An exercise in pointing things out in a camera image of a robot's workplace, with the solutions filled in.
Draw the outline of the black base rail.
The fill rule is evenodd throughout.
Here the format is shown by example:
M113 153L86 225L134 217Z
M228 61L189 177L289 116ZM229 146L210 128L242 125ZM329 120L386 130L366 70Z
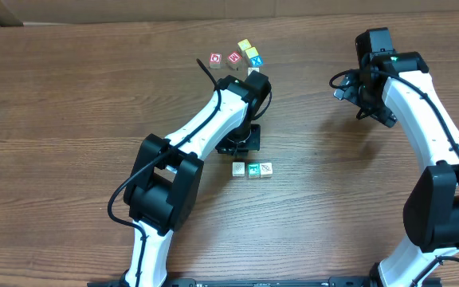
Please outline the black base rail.
M376 286L368 277L330 277L317 281L196 281L166 279L163 287L364 287Z

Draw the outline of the white swirl wooden block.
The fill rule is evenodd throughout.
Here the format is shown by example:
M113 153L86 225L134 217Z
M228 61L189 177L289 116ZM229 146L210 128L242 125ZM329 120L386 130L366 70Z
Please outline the white swirl wooden block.
M233 177L245 177L245 163L244 162L233 162L232 163L232 176Z

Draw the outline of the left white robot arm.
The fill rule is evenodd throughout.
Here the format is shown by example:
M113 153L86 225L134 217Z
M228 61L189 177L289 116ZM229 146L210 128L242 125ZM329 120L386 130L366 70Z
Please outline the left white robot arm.
M256 119L272 91L269 78L257 71L244 81L218 80L209 103L178 131L164 138L150 134L141 143L125 186L135 230L131 265L120 286L161 286L172 235L193 210L206 157L247 153L260 147Z

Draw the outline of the yellow wooden block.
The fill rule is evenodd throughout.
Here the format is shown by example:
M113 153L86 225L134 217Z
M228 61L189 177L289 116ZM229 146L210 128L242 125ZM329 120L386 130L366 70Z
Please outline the yellow wooden block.
M258 57L258 56L259 56L259 53L258 53L257 49L256 49L254 46L252 46L252 47L246 49L246 50L244 51L244 54L245 54L245 59L246 59L249 63L251 63L251 59L252 59L252 58L255 58L255 57Z
M250 49L252 45L248 39L243 39L237 43L238 51L242 56L245 56L245 51Z

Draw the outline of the cardboard box wall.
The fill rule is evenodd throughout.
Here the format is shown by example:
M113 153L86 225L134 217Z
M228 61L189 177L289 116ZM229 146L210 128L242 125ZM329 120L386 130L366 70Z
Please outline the cardboard box wall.
M0 0L0 25L459 11L459 0Z

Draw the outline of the red letter wooden block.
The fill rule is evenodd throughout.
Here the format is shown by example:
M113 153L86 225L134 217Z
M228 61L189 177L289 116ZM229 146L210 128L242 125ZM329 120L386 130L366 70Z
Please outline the red letter wooden block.
M237 51L233 51L226 57L226 63L231 69L239 70L242 63L242 56Z

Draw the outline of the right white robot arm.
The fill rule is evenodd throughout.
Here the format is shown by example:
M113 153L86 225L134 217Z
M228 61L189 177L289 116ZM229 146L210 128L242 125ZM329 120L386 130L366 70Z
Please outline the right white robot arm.
M459 130L439 100L429 68L417 52L399 53L386 27L355 39L359 67L338 73L334 96L402 129L417 157L420 178L402 211L405 236L355 286L439 286L430 274L459 263Z

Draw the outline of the green picture wooden block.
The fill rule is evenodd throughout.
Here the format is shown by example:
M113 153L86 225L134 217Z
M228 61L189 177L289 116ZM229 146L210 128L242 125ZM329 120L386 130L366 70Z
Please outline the green picture wooden block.
M261 167L259 163L249 163L247 168L248 177L250 179L256 179L261 177Z

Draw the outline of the blue X wooden block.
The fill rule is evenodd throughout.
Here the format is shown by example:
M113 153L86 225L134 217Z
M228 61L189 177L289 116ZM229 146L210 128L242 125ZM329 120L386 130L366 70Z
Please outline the blue X wooden block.
M261 67L264 64L263 59L262 59L261 56L251 57L249 59L249 63L250 63L250 66L252 68L258 68L258 67Z

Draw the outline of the red circle wooden block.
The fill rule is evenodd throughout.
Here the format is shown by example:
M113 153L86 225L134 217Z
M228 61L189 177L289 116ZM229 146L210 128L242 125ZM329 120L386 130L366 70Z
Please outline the red circle wooden block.
M220 53L211 53L209 66L211 69L220 69L222 67L222 55Z

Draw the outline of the white leaf wooden block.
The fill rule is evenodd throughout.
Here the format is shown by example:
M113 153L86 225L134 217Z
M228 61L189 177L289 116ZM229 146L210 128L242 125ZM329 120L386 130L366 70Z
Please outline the white leaf wooden block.
M260 177L270 178L273 176L273 165L271 163L260 163Z

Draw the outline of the yellow top wooden block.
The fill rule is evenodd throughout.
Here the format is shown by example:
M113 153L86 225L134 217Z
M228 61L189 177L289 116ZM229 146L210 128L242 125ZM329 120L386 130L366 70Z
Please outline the yellow top wooden block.
M245 51L250 49L252 45L248 39L243 39L237 43L238 51L242 56L245 56Z

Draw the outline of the white drawing wooden block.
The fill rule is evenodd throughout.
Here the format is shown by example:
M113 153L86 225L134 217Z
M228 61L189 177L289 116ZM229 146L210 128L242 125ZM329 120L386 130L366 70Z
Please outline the white drawing wooden block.
M247 76L249 76L253 71L260 72L260 69L258 67L248 67L247 68Z

